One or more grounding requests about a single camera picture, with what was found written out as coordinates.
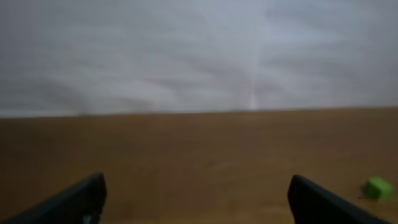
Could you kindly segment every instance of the white sheet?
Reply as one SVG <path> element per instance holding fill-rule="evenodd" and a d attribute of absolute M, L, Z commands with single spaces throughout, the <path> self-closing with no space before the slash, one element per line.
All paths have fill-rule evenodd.
<path fill-rule="evenodd" d="M 0 1 L 0 116 L 398 104 L 395 0 Z"/>

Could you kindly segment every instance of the wrinkled white fabric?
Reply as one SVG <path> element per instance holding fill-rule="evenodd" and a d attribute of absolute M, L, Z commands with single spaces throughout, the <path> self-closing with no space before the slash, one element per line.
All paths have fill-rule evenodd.
<path fill-rule="evenodd" d="M 0 1 L 0 116 L 398 105 L 395 0 Z"/>

